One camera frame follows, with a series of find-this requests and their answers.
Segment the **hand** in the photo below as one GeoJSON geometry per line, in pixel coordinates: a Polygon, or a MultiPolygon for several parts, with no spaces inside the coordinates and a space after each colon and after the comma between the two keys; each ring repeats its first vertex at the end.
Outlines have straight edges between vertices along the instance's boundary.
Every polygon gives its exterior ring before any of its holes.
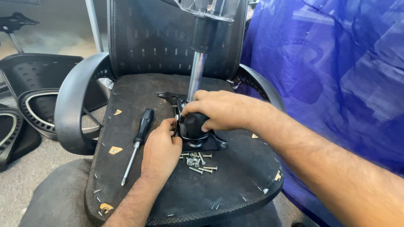
{"type": "Polygon", "coordinates": [[[165,119],[160,126],[153,130],[143,149],[142,178],[153,180],[164,186],[176,167],[181,151],[182,139],[173,137],[176,120],[165,119]]]}
{"type": "Polygon", "coordinates": [[[210,119],[202,126],[202,131],[210,129],[233,130],[250,129],[251,120],[255,114],[269,105],[263,101],[228,91],[198,90],[195,93],[195,101],[187,104],[182,110],[182,115],[199,112],[210,119]]]}

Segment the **blue tarp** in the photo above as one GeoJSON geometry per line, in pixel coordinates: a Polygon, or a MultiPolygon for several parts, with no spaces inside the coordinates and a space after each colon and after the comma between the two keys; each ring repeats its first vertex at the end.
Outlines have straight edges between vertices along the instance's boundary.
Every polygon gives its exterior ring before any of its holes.
{"type": "MultiPolygon", "coordinates": [[[[404,1],[261,0],[241,63],[278,89],[291,117],[403,176],[403,43],[404,1]]],[[[283,166],[287,197],[320,226],[342,226],[283,166]]]]}

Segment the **metal pole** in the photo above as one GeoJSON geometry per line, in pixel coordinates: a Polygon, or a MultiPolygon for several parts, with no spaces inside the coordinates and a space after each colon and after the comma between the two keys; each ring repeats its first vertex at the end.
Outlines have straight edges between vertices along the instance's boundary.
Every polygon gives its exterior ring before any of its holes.
{"type": "Polygon", "coordinates": [[[23,49],[20,47],[20,44],[18,44],[18,40],[15,37],[14,33],[8,34],[10,38],[13,40],[14,47],[17,49],[18,53],[24,53],[23,49]]]}
{"type": "Polygon", "coordinates": [[[206,54],[195,51],[194,61],[192,62],[191,81],[189,82],[187,102],[194,100],[195,92],[199,90],[199,86],[203,74],[203,66],[205,65],[206,54]]]}
{"type": "Polygon", "coordinates": [[[93,31],[95,47],[97,48],[98,53],[104,52],[104,49],[102,47],[100,31],[98,29],[97,16],[95,15],[93,0],[86,0],[86,6],[88,11],[88,17],[90,18],[91,30],[93,31]]]}

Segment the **left hand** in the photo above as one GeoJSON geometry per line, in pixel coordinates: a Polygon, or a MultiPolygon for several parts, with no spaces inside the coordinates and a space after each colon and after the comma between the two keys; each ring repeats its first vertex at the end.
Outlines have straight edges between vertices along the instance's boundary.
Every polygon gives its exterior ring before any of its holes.
{"type": "Polygon", "coordinates": [[[152,180],[164,186],[177,166],[182,151],[182,139],[173,137],[176,119],[169,118],[161,122],[147,138],[143,149],[142,178],[152,180]]]}

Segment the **chair armrest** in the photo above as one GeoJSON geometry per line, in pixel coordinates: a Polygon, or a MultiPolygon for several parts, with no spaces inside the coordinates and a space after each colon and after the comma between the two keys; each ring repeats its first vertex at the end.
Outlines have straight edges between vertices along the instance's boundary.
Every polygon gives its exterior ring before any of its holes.
{"type": "Polygon", "coordinates": [[[233,87],[239,83],[252,87],[265,101],[270,102],[278,110],[286,113],[285,105],[276,88],[265,77],[250,67],[240,64],[236,75],[229,82],[233,83],[233,87]]]}
{"type": "Polygon", "coordinates": [[[55,107],[55,128],[58,141],[71,153],[94,154],[97,141],[83,134],[81,118],[88,84],[103,77],[114,78],[108,52],[91,55],[78,63],[60,87],[55,107]]]}

